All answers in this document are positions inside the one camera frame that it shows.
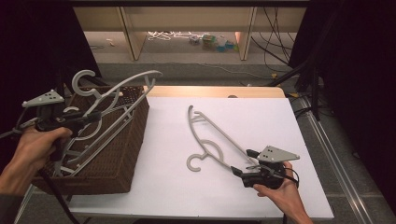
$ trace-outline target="wicker basket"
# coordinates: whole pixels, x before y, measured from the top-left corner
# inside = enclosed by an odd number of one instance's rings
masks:
[[[95,87],[103,93],[110,87]],[[141,95],[142,87],[122,87],[121,96],[116,104],[128,105],[133,103]],[[94,102],[94,97],[82,97],[74,95],[70,105],[76,106],[81,110],[87,110]],[[109,97],[105,99],[96,108],[99,110],[106,109],[112,102]],[[102,127],[96,136],[99,136],[114,121],[120,117],[123,111],[117,110],[102,117]],[[132,121],[117,134],[117,136],[75,176],[52,177],[51,180],[58,187],[63,195],[88,195],[88,194],[110,194],[124,193],[131,190],[131,183],[134,176],[134,166],[137,161],[140,147],[143,143],[146,121],[149,113],[149,103],[146,98],[134,109],[134,118]],[[89,126],[84,133],[92,133],[97,124]],[[82,151],[86,145],[90,145],[95,139],[77,141],[72,146],[72,150]],[[85,161],[91,154],[105,142],[106,139],[99,142],[91,153],[87,153],[81,161]],[[76,170],[78,162],[66,165],[67,168]],[[53,163],[48,161],[44,167],[46,173],[53,174]],[[44,179],[36,176],[33,184],[48,194],[52,191],[47,186]]]

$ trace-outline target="dark sleeve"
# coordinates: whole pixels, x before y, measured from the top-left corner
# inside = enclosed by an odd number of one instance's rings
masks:
[[[18,214],[23,196],[0,194],[0,224],[12,224]]]

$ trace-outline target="white table surface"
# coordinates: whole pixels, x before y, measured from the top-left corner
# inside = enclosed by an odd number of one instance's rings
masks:
[[[312,218],[333,218],[304,139],[286,98],[148,97],[150,109],[144,143],[136,163],[132,189],[124,194],[74,196],[75,214],[109,217],[266,219],[282,217],[267,198],[212,158],[186,161],[204,151],[191,133],[188,108],[201,111],[241,147],[256,151],[267,145],[298,154],[292,161],[300,176],[300,194]],[[224,160],[244,172],[246,157],[207,122],[195,123],[201,138],[215,141]]]

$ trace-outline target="hand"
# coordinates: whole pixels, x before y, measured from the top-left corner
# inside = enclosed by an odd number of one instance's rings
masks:
[[[34,127],[26,128],[14,157],[0,176],[0,193],[23,195],[35,173],[44,166],[54,151],[53,142],[58,138],[64,142],[71,134],[66,128],[50,132],[39,132]]]
[[[284,161],[283,164],[287,168],[286,175],[293,176],[291,164],[288,161]],[[257,194],[259,197],[268,197],[295,223],[313,223],[305,212],[296,184],[291,180],[285,178],[279,189],[268,189],[263,185],[257,184],[253,188],[259,192]]]

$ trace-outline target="metal floor strip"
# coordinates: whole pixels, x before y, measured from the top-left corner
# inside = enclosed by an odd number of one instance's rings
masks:
[[[310,102],[306,97],[304,97],[304,99],[300,102],[303,107],[310,106]],[[311,126],[318,137],[318,140],[326,154],[327,159],[329,160],[330,165],[332,166],[338,181],[340,182],[341,188],[343,189],[357,220],[360,224],[374,223],[368,214],[364,201],[361,199],[361,196],[350,180],[344,165],[338,159],[337,153],[332,147],[332,143],[325,133],[320,121],[316,120],[311,111],[307,112],[307,115],[309,122],[311,123]]]

